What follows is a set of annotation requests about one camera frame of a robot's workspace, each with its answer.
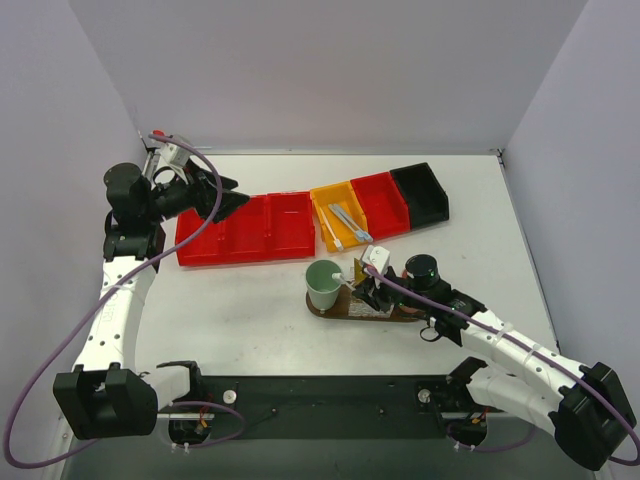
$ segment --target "white wall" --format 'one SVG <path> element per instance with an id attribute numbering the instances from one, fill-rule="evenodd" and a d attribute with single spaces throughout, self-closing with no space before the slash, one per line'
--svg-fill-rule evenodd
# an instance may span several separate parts
<path id="1" fill-rule="evenodd" d="M 122 101 L 64 0 L 4 2 L 0 16 L 0 419 L 33 370 L 97 299 L 102 175 L 144 150 Z M 44 460 L 54 372 L 27 400 L 13 450 Z M 40 478 L 0 461 L 0 478 Z"/>
<path id="2" fill-rule="evenodd" d="M 563 352 L 617 370 L 637 416 L 639 23 L 636 0 L 587 4 L 505 159 Z"/>
<path id="3" fill-rule="evenodd" d="M 586 0 L 70 0 L 136 126 L 217 149 L 504 147 Z"/>

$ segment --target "tabletop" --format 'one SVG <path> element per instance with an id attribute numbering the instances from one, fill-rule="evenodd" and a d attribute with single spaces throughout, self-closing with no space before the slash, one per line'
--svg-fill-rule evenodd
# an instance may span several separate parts
<path id="1" fill-rule="evenodd" d="M 308 190 L 428 162 L 449 196 L 450 219 L 376 242 L 401 270 L 418 253 L 438 260 L 440 275 L 502 320 L 557 351 L 535 270 L 495 156 L 221 155 L 221 175 L 256 195 Z M 362 249 L 328 254 L 316 222 L 316 258 L 348 272 Z M 164 224 L 173 244 L 176 221 Z M 329 320 L 305 304 L 312 258 L 182 268 L 162 261 L 138 335 L 136 366 L 196 360 L 205 375 L 447 374 L 472 352 L 447 339 L 426 343 L 425 322 Z"/>

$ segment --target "cup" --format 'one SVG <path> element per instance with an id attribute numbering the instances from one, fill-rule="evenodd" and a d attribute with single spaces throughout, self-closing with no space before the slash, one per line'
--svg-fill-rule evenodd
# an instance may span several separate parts
<path id="1" fill-rule="evenodd" d="M 324 313 L 336 303 L 340 283 L 332 278 L 334 273 L 342 273 L 340 267 L 331 260 L 316 260 L 307 268 L 305 280 L 311 304 Z"/>

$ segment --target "red object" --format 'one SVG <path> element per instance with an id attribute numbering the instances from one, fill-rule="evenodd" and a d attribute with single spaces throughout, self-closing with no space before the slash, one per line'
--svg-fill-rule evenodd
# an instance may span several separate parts
<path id="1" fill-rule="evenodd" d="M 178 217 L 176 244 L 202 225 L 194 210 Z M 185 267 L 312 257 L 315 228 L 309 192 L 258 195 L 178 250 Z"/>
<path id="2" fill-rule="evenodd" d="M 409 208 L 389 172 L 351 180 L 373 240 L 408 232 Z"/>

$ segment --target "yellow bin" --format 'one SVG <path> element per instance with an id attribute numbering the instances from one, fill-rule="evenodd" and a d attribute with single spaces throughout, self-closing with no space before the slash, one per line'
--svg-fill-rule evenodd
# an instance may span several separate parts
<path id="1" fill-rule="evenodd" d="M 313 201 L 313 208 L 315 209 L 316 216 L 320 222 L 320 230 L 322 235 L 322 241 L 327 246 L 327 250 L 330 252 L 337 252 L 338 249 L 333 243 L 333 237 L 331 232 L 325 224 L 324 217 L 320 213 L 320 210 L 324 212 L 327 220 L 331 224 L 333 233 L 342 242 L 344 248 L 365 246 L 366 244 L 360 243 L 355 237 L 353 232 L 339 220 L 331 210 L 329 210 L 329 204 L 337 203 L 349 214 L 351 218 L 360 226 L 361 229 L 367 230 L 367 217 L 365 217 L 360 203 L 358 203 L 358 197 L 353 191 L 351 182 L 336 183 L 335 185 L 329 185 L 326 187 L 314 188 L 310 191 L 311 200 Z"/>

